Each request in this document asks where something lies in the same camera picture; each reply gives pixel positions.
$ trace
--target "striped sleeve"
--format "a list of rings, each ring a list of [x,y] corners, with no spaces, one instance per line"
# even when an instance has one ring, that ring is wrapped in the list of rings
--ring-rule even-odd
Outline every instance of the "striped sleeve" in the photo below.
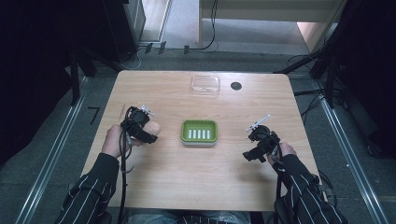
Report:
[[[118,170],[117,159],[101,153],[90,172],[66,195],[55,223],[95,223],[115,192]]]
[[[291,186],[283,200],[293,219],[297,223],[348,223],[348,220],[332,204],[321,200],[319,179],[316,175],[306,172],[296,172],[293,169],[290,175]]]

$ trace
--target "person's lap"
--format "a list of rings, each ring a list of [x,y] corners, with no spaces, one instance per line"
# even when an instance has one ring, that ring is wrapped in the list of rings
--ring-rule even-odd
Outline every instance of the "person's lap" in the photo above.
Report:
[[[234,224],[250,223],[249,212],[236,211],[184,211],[162,209],[129,209],[126,223],[134,224],[174,224],[179,219],[205,217]]]

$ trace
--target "hand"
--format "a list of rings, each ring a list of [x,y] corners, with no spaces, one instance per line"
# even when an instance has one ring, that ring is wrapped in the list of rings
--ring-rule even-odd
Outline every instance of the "hand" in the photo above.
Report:
[[[286,156],[289,154],[293,154],[297,156],[297,152],[294,150],[293,146],[288,143],[280,143],[280,149],[282,150],[282,156]],[[268,162],[273,165],[275,162],[272,160],[271,153],[267,153]]]
[[[106,153],[112,157],[118,158],[120,154],[120,135],[122,133],[122,128],[120,125],[113,124],[109,130],[107,130],[107,135],[105,142],[102,146],[102,152]]]
[[[150,121],[149,123],[147,123],[145,125],[143,130],[146,133],[150,133],[150,134],[153,134],[153,135],[157,136],[161,132],[161,126],[160,126],[159,123],[157,123],[155,121]],[[137,140],[135,138],[132,138],[132,146],[133,147],[139,147],[139,146],[142,146],[144,144],[145,144],[144,142],[141,142],[141,141],[139,141],[139,140]]]

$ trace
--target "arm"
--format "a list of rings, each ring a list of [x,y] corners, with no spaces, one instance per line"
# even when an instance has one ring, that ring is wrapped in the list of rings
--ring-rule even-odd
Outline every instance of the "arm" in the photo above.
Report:
[[[105,212],[116,191],[121,131],[119,125],[107,131],[102,152],[92,169],[70,189],[55,223],[94,223]]]
[[[294,220],[300,223],[348,223],[347,219],[331,204],[320,199],[319,179],[312,175],[298,159],[292,146],[282,143],[284,181],[288,192],[284,201]]]

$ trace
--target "black circle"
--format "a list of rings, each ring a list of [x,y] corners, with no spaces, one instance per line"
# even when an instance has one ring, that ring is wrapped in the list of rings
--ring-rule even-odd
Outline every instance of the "black circle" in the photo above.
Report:
[[[136,123],[141,123],[143,120],[145,120],[146,116],[147,115],[144,112],[137,110],[133,112],[131,119],[133,119]]]
[[[235,91],[239,91],[242,88],[242,84],[239,82],[233,82],[231,83],[231,88]]]

